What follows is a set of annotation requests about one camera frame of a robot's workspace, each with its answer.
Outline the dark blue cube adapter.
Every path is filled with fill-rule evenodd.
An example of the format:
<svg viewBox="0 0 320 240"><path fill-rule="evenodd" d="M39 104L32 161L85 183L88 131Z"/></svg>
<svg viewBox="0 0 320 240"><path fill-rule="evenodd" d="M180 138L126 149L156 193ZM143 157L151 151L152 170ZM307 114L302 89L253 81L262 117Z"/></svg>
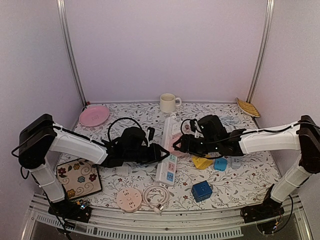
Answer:
<svg viewBox="0 0 320 240"><path fill-rule="evenodd" d="M213 190L209 183L205 180L194 184L191 188L191 193L196 203L209 199L213 193Z"/></svg>

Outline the cream mug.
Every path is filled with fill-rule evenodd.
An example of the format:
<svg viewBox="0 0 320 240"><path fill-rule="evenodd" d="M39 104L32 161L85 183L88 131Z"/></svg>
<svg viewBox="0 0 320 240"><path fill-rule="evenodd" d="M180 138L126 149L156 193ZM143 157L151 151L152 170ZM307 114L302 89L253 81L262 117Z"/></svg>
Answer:
<svg viewBox="0 0 320 240"><path fill-rule="evenodd" d="M172 113L182 105L182 99L171 93L164 93L160 96L159 108L163 113Z"/></svg>

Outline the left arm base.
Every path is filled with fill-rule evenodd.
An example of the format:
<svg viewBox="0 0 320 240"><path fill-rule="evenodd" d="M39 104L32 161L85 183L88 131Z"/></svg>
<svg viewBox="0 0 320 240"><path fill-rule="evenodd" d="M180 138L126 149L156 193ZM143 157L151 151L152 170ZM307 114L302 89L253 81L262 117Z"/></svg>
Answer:
<svg viewBox="0 0 320 240"><path fill-rule="evenodd" d="M48 212L52 215L82 223L88 223L91 218L92 208L82 203L77 204L69 199L59 202L49 200L48 202L50 205Z"/></svg>

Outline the yellow leaf dish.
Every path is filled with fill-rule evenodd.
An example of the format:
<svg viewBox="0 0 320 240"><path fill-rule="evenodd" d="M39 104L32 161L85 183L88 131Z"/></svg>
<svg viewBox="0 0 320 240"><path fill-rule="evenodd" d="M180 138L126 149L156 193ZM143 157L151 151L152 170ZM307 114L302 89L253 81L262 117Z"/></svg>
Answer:
<svg viewBox="0 0 320 240"><path fill-rule="evenodd" d="M246 101L243 101L239 98L236 98L236 102L238 107L247 115L254 117L254 118L260 118L261 114L259 111L254 107L253 104L248 103Z"/></svg>

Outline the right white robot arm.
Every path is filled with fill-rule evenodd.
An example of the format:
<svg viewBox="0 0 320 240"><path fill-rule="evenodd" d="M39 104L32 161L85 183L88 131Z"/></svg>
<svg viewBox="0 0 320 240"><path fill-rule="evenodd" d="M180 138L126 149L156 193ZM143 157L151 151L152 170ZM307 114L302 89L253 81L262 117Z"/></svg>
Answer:
<svg viewBox="0 0 320 240"><path fill-rule="evenodd" d="M207 115L197 122L199 137L182 134L173 148L182 153L205 157L219 153L225 157L242 157L264 151L298 151L299 157L285 175L269 190L266 201L259 206L262 218L269 218L295 189L311 175L320 172L320 127L309 115L282 126L227 132L216 115Z"/></svg>

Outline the light blue power strip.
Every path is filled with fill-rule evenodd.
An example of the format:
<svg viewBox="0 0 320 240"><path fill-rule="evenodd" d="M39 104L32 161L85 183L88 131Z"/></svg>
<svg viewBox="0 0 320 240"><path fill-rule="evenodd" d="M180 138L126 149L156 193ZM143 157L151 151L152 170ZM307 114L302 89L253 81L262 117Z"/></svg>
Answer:
<svg viewBox="0 0 320 240"><path fill-rule="evenodd" d="M232 157L230 160L230 165L233 169L239 169L242 165L242 160L237 157Z"/></svg>

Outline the light blue plug adapter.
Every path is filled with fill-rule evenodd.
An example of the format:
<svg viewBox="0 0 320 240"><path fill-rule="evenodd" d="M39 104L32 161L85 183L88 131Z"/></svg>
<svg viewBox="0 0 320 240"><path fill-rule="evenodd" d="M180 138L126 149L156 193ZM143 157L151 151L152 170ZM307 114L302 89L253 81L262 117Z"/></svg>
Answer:
<svg viewBox="0 0 320 240"><path fill-rule="evenodd" d="M137 164L136 166L137 166L138 168L142 169L142 168L147 168L149 165L148 165L148 164L141 164L141 163L139 163L139 164Z"/></svg>

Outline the light pink plug adapter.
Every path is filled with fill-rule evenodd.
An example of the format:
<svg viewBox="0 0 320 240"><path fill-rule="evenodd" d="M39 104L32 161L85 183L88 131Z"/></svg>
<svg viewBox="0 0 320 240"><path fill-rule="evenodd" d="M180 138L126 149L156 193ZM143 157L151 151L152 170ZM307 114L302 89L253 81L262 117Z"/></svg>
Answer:
<svg viewBox="0 0 320 240"><path fill-rule="evenodd" d="M173 136L170 140L169 140L169 143L168 143L168 151L176 156L176 157L182 157L185 155L185 153L179 151L179 150L175 150L174 147L173 147L173 144L181 137L181 135L175 135Z"/></svg>

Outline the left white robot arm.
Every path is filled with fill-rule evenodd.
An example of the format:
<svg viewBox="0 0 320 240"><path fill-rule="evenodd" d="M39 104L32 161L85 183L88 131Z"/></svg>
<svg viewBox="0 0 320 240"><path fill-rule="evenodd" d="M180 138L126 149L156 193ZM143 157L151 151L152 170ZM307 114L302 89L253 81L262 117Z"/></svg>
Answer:
<svg viewBox="0 0 320 240"><path fill-rule="evenodd" d="M50 114L43 114L19 135L19 145L11 151L19 164L35 178L55 203L55 209L63 216L74 213L74 205L67 200L67 193L55 174L46 163L48 152L59 152L88 160L105 168L121 167L123 163L158 163L167 158L170 152L153 143L140 124L127 127L121 136L100 142L73 132L53 121Z"/></svg>

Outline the white cartoon plug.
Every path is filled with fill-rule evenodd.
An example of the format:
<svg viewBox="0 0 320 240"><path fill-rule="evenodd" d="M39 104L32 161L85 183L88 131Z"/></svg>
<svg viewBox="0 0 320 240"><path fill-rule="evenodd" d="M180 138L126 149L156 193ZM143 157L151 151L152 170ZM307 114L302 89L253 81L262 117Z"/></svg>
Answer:
<svg viewBox="0 0 320 240"><path fill-rule="evenodd" d="M172 129L171 129L171 133L172 135L178 135L178 134L189 134L190 133L190 125L189 125L189 122L188 121L185 121L185 122L175 122L173 125L172 125Z"/></svg>

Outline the white power strip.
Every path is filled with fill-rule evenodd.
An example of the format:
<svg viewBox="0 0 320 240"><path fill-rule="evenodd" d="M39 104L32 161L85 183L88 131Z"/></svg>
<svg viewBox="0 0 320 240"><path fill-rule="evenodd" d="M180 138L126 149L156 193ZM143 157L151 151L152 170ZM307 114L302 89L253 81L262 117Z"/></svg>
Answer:
<svg viewBox="0 0 320 240"><path fill-rule="evenodd" d="M172 135L172 125L177 123L176 114L172 113L166 118L163 128L161 146L169 150L169 140L175 136ZM178 157L170 155L157 165L155 182L163 186L172 187L175 184L176 168Z"/></svg>

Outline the cyan plug adapter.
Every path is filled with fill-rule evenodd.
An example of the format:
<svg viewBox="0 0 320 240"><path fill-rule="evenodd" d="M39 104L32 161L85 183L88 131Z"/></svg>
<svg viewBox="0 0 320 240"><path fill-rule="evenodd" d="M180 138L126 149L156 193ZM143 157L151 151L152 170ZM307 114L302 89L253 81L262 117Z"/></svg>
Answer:
<svg viewBox="0 0 320 240"><path fill-rule="evenodd" d="M216 171L225 171L226 168L227 168L227 165L228 165L228 161L225 159L225 158L217 158L215 159L214 161L214 165L213 165L213 168L216 170Z"/></svg>

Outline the yellow cube adapter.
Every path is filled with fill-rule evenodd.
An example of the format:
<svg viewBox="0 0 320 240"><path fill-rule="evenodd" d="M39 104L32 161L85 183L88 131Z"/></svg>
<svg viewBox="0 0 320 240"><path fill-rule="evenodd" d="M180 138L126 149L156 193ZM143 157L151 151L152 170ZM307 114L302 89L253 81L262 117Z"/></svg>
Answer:
<svg viewBox="0 0 320 240"><path fill-rule="evenodd" d="M211 166L213 164L214 160L203 158L203 157L193 156L192 162L194 163L194 166L196 169L205 170L206 168L208 168L209 166Z"/></svg>

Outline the pink round socket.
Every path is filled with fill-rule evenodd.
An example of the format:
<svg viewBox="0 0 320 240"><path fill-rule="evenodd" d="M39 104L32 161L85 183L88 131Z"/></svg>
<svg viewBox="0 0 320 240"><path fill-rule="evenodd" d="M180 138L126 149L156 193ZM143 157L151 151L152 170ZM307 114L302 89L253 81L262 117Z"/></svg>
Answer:
<svg viewBox="0 0 320 240"><path fill-rule="evenodd" d="M134 213L141 208L142 194L135 188L124 188L116 195L116 203L121 210Z"/></svg>

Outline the white plug adapter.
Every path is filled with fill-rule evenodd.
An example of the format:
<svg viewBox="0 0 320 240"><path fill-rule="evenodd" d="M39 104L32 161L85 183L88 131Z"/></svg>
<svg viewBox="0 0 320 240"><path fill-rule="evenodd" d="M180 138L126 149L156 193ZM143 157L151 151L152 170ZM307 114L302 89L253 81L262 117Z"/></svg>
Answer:
<svg viewBox="0 0 320 240"><path fill-rule="evenodd" d="M117 167L115 173L123 178L127 178L130 174L129 167L127 165Z"/></svg>

